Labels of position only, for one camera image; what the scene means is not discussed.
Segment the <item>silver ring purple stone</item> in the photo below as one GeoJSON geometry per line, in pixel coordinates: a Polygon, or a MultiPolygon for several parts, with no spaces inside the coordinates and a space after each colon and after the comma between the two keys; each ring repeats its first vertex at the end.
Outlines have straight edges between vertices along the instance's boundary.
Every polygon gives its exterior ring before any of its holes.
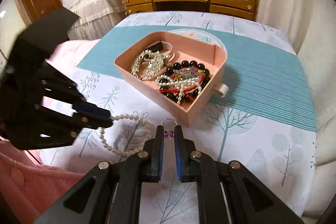
{"type": "Polygon", "coordinates": [[[161,121],[161,126],[163,127],[164,137],[167,139],[174,138],[175,127],[177,126],[177,121],[172,118],[166,118],[161,121]]]}

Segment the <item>pink jewelry tray box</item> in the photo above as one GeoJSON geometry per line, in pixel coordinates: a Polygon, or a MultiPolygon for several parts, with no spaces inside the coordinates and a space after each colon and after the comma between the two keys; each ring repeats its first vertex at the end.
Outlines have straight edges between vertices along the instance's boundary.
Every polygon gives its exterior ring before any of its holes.
{"type": "Polygon", "coordinates": [[[131,86],[191,125],[213,92],[222,96],[226,93],[222,78],[227,57],[224,46],[157,31],[120,54],[114,64],[131,86]],[[172,44],[173,60],[166,62],[163,53],[147,50],[157,41],[172,44]]]}

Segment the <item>pink quilt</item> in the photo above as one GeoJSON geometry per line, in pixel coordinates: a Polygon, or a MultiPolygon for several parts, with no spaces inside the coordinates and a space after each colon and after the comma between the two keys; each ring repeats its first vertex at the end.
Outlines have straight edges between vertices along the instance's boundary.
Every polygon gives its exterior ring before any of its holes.
{"type": "Polygon", "coordinates": [[[99,41],[68,40],[59,44],[47,61],[53,65],[76,67],[99,41]]]}

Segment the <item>brown wooden door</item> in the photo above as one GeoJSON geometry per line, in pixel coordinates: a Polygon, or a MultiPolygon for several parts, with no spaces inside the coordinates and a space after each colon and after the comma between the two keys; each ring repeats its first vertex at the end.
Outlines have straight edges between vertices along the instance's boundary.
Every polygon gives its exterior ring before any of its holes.
{"type": "Polygon", "coordinates": [[[21,0],[31,22],[45,17],[51,12],[60,9],[60,0],[21,0]]]}

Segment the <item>floral cream curtain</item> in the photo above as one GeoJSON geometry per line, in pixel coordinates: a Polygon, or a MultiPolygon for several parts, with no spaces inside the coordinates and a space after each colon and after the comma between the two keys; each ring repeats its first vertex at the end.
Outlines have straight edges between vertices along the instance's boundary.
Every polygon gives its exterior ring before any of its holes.
{"type": "Polygon", "coordinates": [[[317,166],[303,220],[316,223],[335,195],[335,0],[260,0],[256,19],[286,34],[311,88],[317,166]]]}

